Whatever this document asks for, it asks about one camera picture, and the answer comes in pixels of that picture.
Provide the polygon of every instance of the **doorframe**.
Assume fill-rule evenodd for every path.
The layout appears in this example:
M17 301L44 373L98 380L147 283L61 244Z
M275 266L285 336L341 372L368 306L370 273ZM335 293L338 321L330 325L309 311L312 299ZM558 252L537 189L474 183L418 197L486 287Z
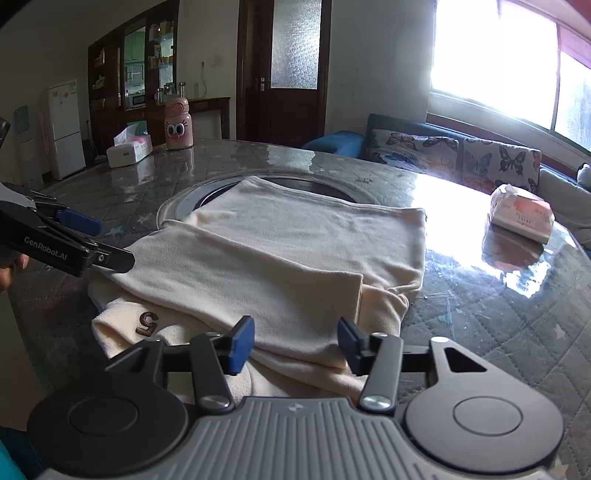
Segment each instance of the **doorframe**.
M240 0L238 9L238 45L236 48L236 139L244 140L246 137L246 82L244 79L244 62L246 58L246 34L249 0ZM320 50L318 54L318 116L316 135L324 135L324 123L326 120L326 98L329 81L329 56L330 56L330 17L332 13L332 0L322 0L320 10Z

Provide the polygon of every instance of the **human hand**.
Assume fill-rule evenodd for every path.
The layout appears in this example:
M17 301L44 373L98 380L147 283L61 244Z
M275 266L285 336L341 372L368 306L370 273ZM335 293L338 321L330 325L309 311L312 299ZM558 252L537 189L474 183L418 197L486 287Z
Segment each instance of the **human hand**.
M15 262L7 268L0 268L0 294L7 290L12 283L14 271L16 269L23 270L29 263L29 257L26 255L19 255Z

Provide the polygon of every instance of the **white refrigerator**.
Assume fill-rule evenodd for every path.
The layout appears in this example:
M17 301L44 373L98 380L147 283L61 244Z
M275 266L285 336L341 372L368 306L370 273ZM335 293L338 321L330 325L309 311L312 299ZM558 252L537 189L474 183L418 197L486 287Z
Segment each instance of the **white refrigerator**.
M86 163L75 80L51 86L43 93L43 122L53 178L61 180L83 169Z

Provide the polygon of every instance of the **door handle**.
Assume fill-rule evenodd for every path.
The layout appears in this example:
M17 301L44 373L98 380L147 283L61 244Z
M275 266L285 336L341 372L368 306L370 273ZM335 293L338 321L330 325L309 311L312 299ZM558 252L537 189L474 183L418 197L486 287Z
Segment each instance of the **door handle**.
M265 77L261 77L261 81L259 83L259 91L264 92L271 87L271 81L266 79Z

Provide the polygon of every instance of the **bright window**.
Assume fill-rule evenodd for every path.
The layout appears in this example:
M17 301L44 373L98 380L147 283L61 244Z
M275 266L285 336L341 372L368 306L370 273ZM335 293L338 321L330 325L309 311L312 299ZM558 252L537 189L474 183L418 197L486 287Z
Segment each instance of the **bright window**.
M556 133L591 150L591 69L560 53Z
M439 0L433 89L550 129L557 26L506 0Z

